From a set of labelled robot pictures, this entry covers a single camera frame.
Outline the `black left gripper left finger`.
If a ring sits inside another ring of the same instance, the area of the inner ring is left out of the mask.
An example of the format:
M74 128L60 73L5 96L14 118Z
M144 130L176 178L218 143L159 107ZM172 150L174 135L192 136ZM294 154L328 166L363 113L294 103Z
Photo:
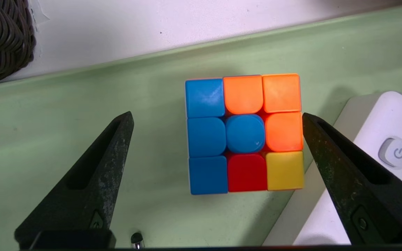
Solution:
M14 232L32 243L47 230L108 229L133 134L130 111L115 117Z

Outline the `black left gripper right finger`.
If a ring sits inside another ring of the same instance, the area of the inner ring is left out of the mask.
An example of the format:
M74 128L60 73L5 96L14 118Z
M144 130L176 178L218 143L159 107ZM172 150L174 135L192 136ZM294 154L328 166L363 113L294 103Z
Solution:
M402 181L329 123L304 113L303 135L353 245L402 246Z

